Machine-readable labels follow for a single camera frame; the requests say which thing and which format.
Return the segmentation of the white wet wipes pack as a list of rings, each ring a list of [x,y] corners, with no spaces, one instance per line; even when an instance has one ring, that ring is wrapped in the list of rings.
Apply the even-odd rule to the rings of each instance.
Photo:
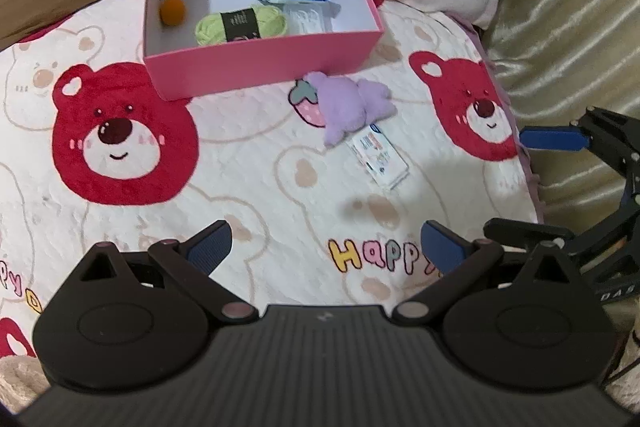
[[[384,190],[393,190],[409,173],[409,166],[376,124],[356,132],[348,145],[372,180]]]

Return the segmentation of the red bear bed sheet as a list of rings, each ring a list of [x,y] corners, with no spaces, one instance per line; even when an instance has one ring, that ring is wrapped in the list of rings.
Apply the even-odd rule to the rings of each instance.
[[[32,328],[96,242],[143,251],[222,219],[233,246],[213,277],[255,307],[391,308],[437,279],[420,248],[426,220],[468,239],[493,217],[537,220],[527,161],[485,159],[454,144],[410,66],[419,51],[435,55],[426,65],[433,75],[458,66],[470,91],[487,96],[465,121],[488,144],[511,140],[509,104],[474,32],[452,17],[381,5],[386,31],[362,75],[390,88],[397,112],[381,129],[408,167],[396,187],[383,188],[347,143],[324,146],[303,80],[162,101],[142,63],[143,3],[100,1],[1,54],[1,402],[10,411],[47,389]],[[73,150],[96,170],[96,185],[134,182],[135,204],[93,202],[54,165],[55,89],[82,105],[112,90],[105,80],[86,83],[89,72],[124,80],[143,115],[105,143],[96,129],[73,127]]]

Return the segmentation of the purple plush toy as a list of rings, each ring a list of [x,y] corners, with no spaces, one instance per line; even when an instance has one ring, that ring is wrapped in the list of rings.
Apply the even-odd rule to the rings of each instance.
[[[324,119],[323,143],[334,147],[346,135],[396,114],[390,88],[384,83],[346,76],[328,76],[310,72],[304,77],[316,90],[318,106]]]

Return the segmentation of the pink cardboard box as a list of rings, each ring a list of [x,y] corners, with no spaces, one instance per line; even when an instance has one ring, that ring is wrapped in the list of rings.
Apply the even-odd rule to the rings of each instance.
[[[142,56],[174,101],[350,74],[382,35],[373,0],[145,0]]]

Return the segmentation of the green yarn ball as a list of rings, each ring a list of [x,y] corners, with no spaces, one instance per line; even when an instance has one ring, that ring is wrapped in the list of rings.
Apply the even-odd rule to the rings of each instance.
[[[286,18],[282,10],[273,5],[252,5],[239,11],[208,14],[194,28],[199,46],[278,38],[287,33]]]

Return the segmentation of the white clear plastic packet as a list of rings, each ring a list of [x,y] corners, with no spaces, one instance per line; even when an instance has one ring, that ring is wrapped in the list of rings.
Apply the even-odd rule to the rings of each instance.
[[[326,34],[333,31],[333,20],[341,12],[334,2],[287,3],[281,6],[290,36]]]

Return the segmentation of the orange pompom keychain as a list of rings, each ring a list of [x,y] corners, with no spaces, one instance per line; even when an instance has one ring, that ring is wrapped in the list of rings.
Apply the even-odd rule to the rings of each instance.
[[[158,0],[158,16],[166,27],[177,27],[186,19],[186,5],[183,0]]]

